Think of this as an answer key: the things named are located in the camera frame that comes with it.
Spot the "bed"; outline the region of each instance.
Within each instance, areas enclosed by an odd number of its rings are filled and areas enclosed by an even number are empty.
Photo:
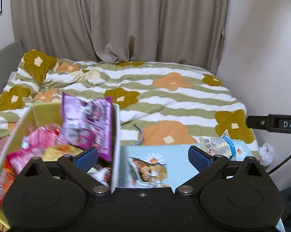
[[[123,146],[140,138],[134,124],[144,131],[144,146],[198,143],[200,136],[220,137],[228,130],[259,157],[256,137],[245,124],[245,106],[206,69],[162,62],[71,61],[38,50],[24,54],[0,95],[0,140],[10,135],[24,107],[59,102],[63,92],[84,101],[111,96],[120,106]]]

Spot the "headboard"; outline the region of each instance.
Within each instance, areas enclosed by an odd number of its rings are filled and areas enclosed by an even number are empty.
[[[24,50],[20,40],[0,50],[0,94],[8,82],[11,72],[17,71],[23,55]]]

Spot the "blue gripper pad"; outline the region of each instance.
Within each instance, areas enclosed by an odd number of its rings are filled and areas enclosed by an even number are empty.
[[[207,154],[196,146],[191,146],[189,148],[188,160],[198,170],[198,172],[207,168],[214,161],[213,156]]]
[[[90,148],[74,156],[72,162],[84,172],[88,172],[98,161],[98,150]]]

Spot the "beige curtain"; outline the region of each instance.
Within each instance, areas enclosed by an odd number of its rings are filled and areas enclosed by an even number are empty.
[[[15,39],[72,60],[164,61],[216,72],[228,0],[11,0]]]

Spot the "gray rope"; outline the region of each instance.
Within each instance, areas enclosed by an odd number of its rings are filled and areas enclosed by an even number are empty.
[[[143,141],[144,141],[144,132],[142,130],[142,128],[139,125],[134,124],[135,128],[137,128],[139,130],[139,132],[141,133],[141,137],[138,140],[137,143],[133,144],[133,146],[141,146]]]

